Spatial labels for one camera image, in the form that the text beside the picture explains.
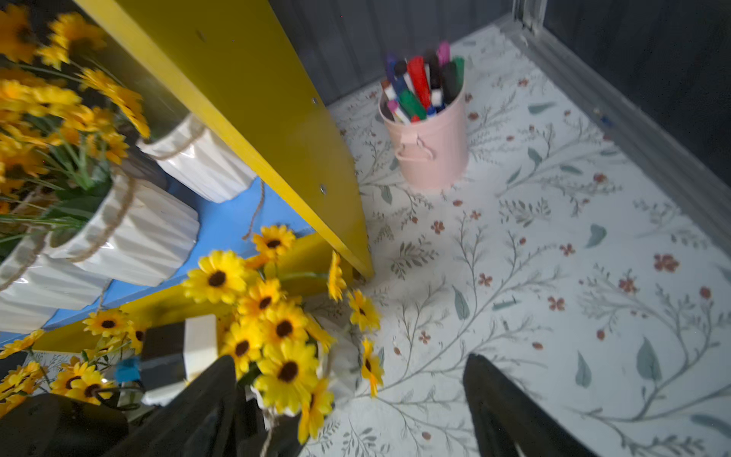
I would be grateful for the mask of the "yellow wooden shelf unit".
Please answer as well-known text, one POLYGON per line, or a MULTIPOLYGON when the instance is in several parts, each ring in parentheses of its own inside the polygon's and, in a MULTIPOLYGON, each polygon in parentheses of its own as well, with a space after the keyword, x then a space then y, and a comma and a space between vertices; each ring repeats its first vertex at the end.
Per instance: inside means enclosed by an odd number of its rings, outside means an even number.
POLYGON ((1 9, 10 2, 29 8, 40 37, 60 13, 80 13, 102 28, 107 45, 98 59, 141 94, 153 140, 192 113, 257 174, 245 192, 213 203, 163 171, 134 140, 125 170, 196 211, 195 245, 157 286, 112 280, 83 310, 57 310, 40 328, 40 350, 92 345, 83 320, 97 310, 122 310, 154 325, 217 312, 217 304, 186 299, 183 282, 212 251, 255 257, 253 237, 264 227, 285 226, 297 238, 282 273, 327 268, 338 252, 348 282, 373 276, 353 157, 270 3, 5 1, 1 9))

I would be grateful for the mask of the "pink pen cup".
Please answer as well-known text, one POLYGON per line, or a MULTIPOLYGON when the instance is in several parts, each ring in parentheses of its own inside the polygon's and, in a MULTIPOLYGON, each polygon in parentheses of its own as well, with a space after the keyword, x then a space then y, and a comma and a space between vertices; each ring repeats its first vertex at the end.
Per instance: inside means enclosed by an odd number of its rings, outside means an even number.
POLYGON ((442 42, 413 57, 386 57, 379 114, 405 182, 445 190, 468 167, 466 60, 442 42))

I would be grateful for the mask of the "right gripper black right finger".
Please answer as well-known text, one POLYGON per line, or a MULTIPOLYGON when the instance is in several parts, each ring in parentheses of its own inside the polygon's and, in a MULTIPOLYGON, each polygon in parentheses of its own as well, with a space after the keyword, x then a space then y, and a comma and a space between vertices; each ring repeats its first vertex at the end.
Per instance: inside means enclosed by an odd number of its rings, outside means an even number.
POLYGON ((487 358, 468 356, 463 386, 482 456, 594 454, 487 358))

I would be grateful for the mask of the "shelf pot four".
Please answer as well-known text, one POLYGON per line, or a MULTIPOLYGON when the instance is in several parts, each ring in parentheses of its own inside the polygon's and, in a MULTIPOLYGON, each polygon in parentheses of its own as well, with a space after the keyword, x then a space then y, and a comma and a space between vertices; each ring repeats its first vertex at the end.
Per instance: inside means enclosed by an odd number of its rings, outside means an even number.
POLYGON ((98 91, 120 110, 140 134, 137 147, 190 190, 213 202, 224 203, 248 190, 257 174, 194 114, 160 139, 143 114, 142 96, 118 85, 106 72, 83 68, 78 76, 83 89, 98 91))
POLYGON ((21 353, 29 358, 1 378, 2 416, 40 393, 124 412, 140 409, 138 383, 114 381, 112 370, 142 352, 150 322, 122 310, 97 310, 83 320, 83 326, 94 337, 94 345, 57 369, 43 365, 35 350, 45 334, 42 329, 1 348, 2 359, 21 353))

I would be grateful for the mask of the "shelf pot three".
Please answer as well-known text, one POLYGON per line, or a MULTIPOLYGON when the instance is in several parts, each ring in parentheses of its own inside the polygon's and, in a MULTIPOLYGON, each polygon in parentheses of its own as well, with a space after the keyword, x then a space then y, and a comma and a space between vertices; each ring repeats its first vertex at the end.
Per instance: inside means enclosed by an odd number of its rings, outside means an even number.
POLYGON ((327 418, 358 388, 377 397, 385 370, 371 336, 380 331, 381 316, 363 291, 348 286, 338 252, 327 268, 282 273, 280 263, 297 244, 294 232, 264 227, 253 241, 257 255, 251 259, 233 251, 200 258, 182 287, 197 303, 230 306, 221 355, 232 358, 237 380, 249 385, 272 426, 297 420, 304 445, 319 438, 327 418), (324 282, 329 301, 348 306, 343 328, 305 310, 289 285, 306 279, 324 282))
POLYGON ((1 264, 40 254, 137 286, 186 262, 194 209, 125 170, 152 131, 143 98, 98 59, 104 30, 60 13, 40 37, 28 7, 1 9, 1 264))

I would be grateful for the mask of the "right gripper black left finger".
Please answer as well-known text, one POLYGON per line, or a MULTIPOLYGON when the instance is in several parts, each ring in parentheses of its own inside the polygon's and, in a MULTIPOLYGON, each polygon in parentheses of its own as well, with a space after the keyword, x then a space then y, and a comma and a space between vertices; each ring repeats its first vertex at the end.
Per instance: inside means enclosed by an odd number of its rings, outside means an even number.
POLYGON ((223 356, 108 456, 227 456, 236 377, 223 356))

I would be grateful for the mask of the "lower shelf pot two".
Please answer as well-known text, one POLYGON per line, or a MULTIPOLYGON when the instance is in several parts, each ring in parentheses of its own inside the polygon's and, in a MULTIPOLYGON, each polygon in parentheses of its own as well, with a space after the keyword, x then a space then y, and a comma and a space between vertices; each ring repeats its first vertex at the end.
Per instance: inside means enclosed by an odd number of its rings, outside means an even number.
POLYGON ((1 262, 1 331, 40 329, 57 310, 83 310, 112 281, 45 253, 45 235, 23 238, 1 262))

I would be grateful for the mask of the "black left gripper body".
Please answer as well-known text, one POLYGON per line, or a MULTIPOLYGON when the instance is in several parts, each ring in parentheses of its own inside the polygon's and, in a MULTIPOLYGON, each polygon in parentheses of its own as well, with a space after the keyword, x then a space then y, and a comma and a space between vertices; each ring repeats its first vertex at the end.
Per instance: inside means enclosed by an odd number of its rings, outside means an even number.
POLYGON ((128 434, 120 411, 43 394, 27 398, 1 419, 1 454, 101 456, 128 434))

